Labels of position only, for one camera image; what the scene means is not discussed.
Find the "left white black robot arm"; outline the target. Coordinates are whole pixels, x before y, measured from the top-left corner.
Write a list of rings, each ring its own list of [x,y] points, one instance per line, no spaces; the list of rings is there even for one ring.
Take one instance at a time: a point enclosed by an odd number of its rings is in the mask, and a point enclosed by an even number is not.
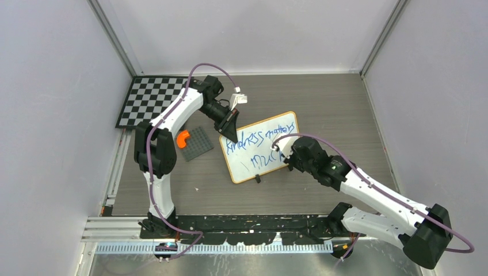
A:
[[[204,80],[190,78],[177,98],[158,117],[140,122],[135,129],[134,159],[148,187],[150,207],[142,227],[163,238],[177,229],[176,209],[171,198],[170,174],[177,162],[178,131],[195,112],[202,112],[214,122],[218,133],[232,142],[238,141],[237,105],[247,103],[247,95],[236,86],[224,106],[217,97],[224,91],[214,76]]]

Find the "yellow framed whiteboard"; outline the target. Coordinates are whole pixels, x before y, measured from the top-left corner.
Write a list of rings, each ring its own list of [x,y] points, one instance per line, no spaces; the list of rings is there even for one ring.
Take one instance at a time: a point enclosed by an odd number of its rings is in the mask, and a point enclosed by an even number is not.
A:
[[[237,130],[238,142],[219,137],[231,181],[235,184],[285,167],[281,152],[272,149],[282,134],[298,133],[295,112],[288,111]]]

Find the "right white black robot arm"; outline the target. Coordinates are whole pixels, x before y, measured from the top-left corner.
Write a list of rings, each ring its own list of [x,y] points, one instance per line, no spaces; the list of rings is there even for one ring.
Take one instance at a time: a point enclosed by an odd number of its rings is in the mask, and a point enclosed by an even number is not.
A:
[[[329,214],[331,233],[362,233],[392,244],[414,263],[436,267],[453,235],[445,207],[426,206],[410,200],[368,176],[353,162],[329,155],[312,137],[281,136],[278,150],[289,168],[310,174],[321,185],[359,199],[378,211],[372,214],[340,202]]]

